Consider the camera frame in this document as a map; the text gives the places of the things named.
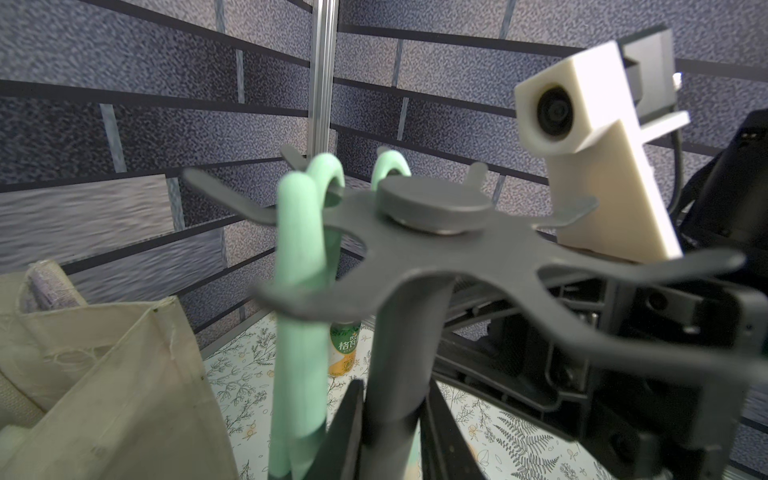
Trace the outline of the grey utensil rack stand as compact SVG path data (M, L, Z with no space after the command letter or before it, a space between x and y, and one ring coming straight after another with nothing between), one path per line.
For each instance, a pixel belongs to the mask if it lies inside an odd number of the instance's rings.
M538 230L574 224L596 208L595 199L583 198L552 217L509 216L481 192L478 176L485 170L476 163L470 178L457 184L406 176L394 166L368 191L329 186L322 209L328 286L277 287L273 281L253 289L259 302L297 320L353 324L375 317L356 479L404 476L413 444L421 443L419 416L430 380L443 382L433 370L451 300L473 283L498 290L547 340L596 366L663 380L766 378L760 357L645 345L599 332L557 301L542 280L544 271L556 268L633 286L677 284L734 272L745 264L742 253L709 249L650 264L584 255ZM260 207L198 169L185 169L182 178L246 220L277 230L277 204Z

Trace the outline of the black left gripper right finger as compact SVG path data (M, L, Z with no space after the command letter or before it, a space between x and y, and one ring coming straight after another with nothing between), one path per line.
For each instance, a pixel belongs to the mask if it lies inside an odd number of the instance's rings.
M419 423L423 479L485 479L434 379L430 380Z

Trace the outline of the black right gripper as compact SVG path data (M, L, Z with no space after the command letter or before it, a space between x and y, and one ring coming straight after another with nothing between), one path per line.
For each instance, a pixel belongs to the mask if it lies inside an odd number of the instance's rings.
M718 278L633 286L574 270L542 275L580 321L623 340L760 357L767 298ZM718 479L729 462L748 383L600 367L547 340L496 289L454 294L433 370L451 386L567 440L610 474Z

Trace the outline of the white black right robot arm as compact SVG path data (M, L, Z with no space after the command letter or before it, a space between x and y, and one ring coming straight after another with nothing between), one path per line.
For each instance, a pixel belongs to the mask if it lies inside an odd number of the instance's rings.
M551 293L589 326L622 339L765 354L765 111L751 112L691 177L681 206L689 251L732 247L745 253L745 266L721 278L640 286L555 271ZM579 442L617 478L716 479L744 447L748 386L738 379L676 385L590 366L547 342L487 287L460 293L448 317L439 380Z

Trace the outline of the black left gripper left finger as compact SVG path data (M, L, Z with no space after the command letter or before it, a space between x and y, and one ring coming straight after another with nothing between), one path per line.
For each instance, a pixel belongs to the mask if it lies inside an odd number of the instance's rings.
M355 480L362 438L364 381L350 382L305 480Z

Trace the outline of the mint handle cream slotted turner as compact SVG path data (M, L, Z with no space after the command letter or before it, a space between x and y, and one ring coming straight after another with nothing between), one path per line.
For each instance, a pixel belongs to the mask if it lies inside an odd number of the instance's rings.
M277 189L277 287L328 286L332 274L322 222L328 187L345 184L330 153L315 156L304 172L284 176ZM270 479L302 479L326 434L329 325L279 313L268 460Z

